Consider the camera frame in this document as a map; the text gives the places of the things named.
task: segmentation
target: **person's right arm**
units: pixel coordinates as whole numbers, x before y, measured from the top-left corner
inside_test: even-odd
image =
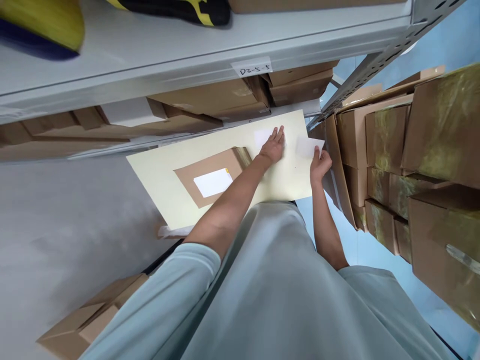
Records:
[[[322,185],[322,179],[331,166],[332,159],[329,153],[325,150],[322,150],[320,153],[319,147],[315,146],[315,154],[310,166],[310,184],[313,200],[313,234],[315,236],[316,251],[338,271],[349,266],[349,263],[345,258],[339,231],[330,214]]]

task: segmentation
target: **gray floor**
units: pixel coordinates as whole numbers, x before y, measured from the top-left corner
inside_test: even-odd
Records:
[[[0,165],[0,349],[49,360],[35,340],[175,241],[124,157]]]

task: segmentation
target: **stacked boxes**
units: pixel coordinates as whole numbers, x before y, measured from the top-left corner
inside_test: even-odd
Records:
[[[361,228],[352,174],[367,167],[368,231],[480,331],[480,63],[417,77],[326,119],[331,193]]]

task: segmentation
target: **white paper slip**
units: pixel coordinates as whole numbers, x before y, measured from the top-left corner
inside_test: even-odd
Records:
[[[302,158],[313,159],[315,146],[318,146],[320,151],[322,151],[324,144],[325,140],[312,139],[310,137],[299,137],[296,140],[295,153]]]
[[[204,198],[223,193],[234,182],[226,167],[195,177],[193,181]]]
[[[240,78],[271,73],[273,71],[270,56],[263,56],[245,61],[232,62],[230,65],[236,71]]]
[[[273,129],[262,129],[262,130],[257,130],[253,133],[253,136],[255,137],[255,145],[258,150],[262,148],[262,146],[267,142],[269,139],[270,135],[274,132]],[[287,137],[286,135],[283,135],[283,146],[287,145]]]

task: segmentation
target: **black and yellow shoe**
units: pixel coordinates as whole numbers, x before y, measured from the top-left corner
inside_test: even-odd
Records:
[[[205,26],[227,25],[230,6],[227,0],[107,0],[116,8],[135,13],[183,19]]]

